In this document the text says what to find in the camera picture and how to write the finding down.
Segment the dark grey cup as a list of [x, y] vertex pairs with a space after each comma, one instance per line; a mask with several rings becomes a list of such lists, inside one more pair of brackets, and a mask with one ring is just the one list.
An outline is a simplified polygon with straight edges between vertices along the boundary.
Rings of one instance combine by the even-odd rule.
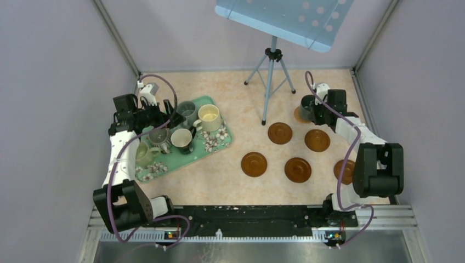
[[315, 96], [305, 95], [300, 100], [299, 116], [303, 121], [315, 123]]

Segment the light tan wooden coaster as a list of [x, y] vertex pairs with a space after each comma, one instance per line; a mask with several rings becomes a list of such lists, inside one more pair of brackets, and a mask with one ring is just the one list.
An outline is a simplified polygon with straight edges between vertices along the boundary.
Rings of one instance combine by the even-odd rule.
[[300, 117], [300, 108], [299, 107], [296, 107], [294, 112], [293, 112], [293, 116], [294, 118], [296, 119], [296, 121], [298, 121], [299, 123], [311, 123], [311, 121], [307, 121], [307, 120], [304, 120]]

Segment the dark brown wooden coaster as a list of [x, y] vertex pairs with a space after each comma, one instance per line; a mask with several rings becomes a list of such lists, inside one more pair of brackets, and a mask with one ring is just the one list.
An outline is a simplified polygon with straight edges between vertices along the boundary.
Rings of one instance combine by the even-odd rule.
[[265, 156], [259, 152], [249, 152], [241, 160], [242, 171], [250, 177], [262, 176], [268, 167]]

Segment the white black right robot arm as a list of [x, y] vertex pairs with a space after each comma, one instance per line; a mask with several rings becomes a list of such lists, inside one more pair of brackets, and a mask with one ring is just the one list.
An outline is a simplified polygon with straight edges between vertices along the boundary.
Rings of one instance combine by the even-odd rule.
[[[345, 154], [337, 176], [336, 193], [332, 204], [323, 208], [325, 224], [336, 226], [344, 218], [344, 211], [367, 207], [371, 197], [391, 197], [404, 190], [404, 149], [399, 143], [387, 142], [374, 134], [353, 112], [347, 110], [345, 91], [311, 89], [317, 124], [328, 125], [346, 139], [349, 150]], [[350, 186], [342, 187], [342, 177], [350, 154], [356, 151], [356, 160]]]

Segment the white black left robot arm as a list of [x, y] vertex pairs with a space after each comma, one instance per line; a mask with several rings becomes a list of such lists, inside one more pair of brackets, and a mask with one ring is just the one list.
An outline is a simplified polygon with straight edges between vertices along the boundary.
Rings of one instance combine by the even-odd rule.
[[136, 155], [147, 128], [173, 128], [183, 121], [177, 114], [178, 101], [149, 105], [146, 99], [137, 102], [134, 94], [114, 98], [116, 111], [108, 129], [111, 157], [107, 176], [101, 188], [94, 190], [93, 202], [110, 233], [149, 226], [155, 219], [162, 226], [175, 222], [176, 212], [171, 200], [162, 195], [147, 197], [136, 182]]

